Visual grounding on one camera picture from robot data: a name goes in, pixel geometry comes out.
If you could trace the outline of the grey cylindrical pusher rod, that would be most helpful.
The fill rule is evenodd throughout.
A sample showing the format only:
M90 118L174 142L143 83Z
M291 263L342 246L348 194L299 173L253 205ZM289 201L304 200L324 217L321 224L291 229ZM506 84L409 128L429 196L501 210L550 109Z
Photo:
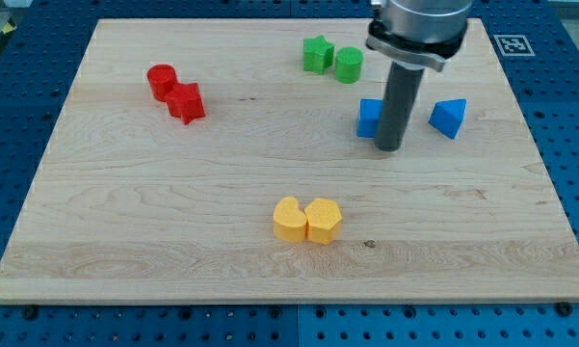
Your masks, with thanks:
M374 137L377 148L396 151L401 147L422 75L422 69L391 64Z

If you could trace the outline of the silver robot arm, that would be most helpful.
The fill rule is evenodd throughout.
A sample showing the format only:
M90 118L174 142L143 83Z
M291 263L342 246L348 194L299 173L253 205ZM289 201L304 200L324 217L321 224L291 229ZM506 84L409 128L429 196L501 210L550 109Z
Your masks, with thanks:
M366 47L391 66L382 96L375 146L393 152L403 142L424 70L443 70L461 48L472 0L376 0Z

